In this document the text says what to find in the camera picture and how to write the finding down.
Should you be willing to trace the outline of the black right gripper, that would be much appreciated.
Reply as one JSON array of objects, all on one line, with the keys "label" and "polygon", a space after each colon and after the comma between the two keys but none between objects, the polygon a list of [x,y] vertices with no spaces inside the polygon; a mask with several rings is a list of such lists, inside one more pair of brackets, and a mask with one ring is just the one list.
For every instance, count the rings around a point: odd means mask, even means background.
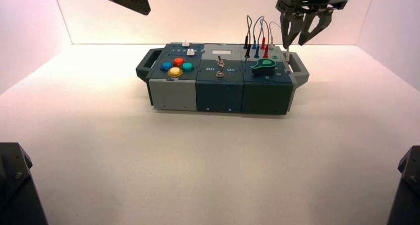
[{"label": "black right gripper", "polygon": [[[325,9],[343,9],[348,1],[349,0],[277,0],[275,8],[282,12],[280,15],[280,24],[283,47],[288,49],[299,34],[299,45],[303,46],[306,44],[309,40],[327,28],[332,21],[332,13],[317,11]],[[311,30],[310,27],[316,17],[319,18],[318,24]]]}]

